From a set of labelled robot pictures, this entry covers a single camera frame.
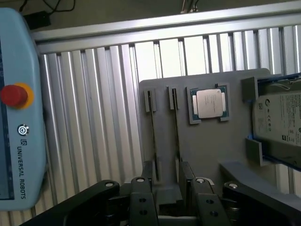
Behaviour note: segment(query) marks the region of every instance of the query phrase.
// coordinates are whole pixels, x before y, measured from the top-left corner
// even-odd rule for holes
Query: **cable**
[[[62,13],[62,12],[71,12],[75,9],[75,5],[76,5],[76,0],[73,0],[73,6],[71,9],[64,9],[64,10],[57,10],[59,4],[61,3],[62,0],[58,0],[56,6],[53,8],[51,5],[49,5],[48,2],[46,2],[46,0],[43,0],[43,2],[49,7],[52,9],[52,12],[49,13],[50,15],[53,14],[53,13]]]
[[[194,11],[195,11],[195,12],[197,11],[197,3],[198,3],[198,1],[199,1],[199,0],[197,0],[196,3],[194,3]]]
[[[27,5],[28,0],[24,0],[23,4],[21,5],[21,7],[19,8],[19,12],[22,12],[24,7]]]

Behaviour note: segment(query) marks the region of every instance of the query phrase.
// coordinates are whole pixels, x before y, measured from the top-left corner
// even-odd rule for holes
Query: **red emergency stop button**
[[[17,85],[7,85],[0,92],[2,102],[10,107],[19,107],[27,101],[26,90]]]

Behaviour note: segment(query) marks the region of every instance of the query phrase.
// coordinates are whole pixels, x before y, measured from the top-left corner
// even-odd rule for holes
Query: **bolt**
[[[199,178],[199,179],[197,179],[197,182],[202,184],[202,183],[204,183],[204,182],[205,182],[205,180],[204,180],[204,179],[201,179],[201,178]]]
[[[106,187],[111,187],[111,186],[113,186],[113,185],[114,185],[114,184],[111,183],[111,182],[108,182],[108,183],[105,184]]]
[[[237,188],[238,186],[236,184],[229,184],[229,187],[232,187],[232,188]]]

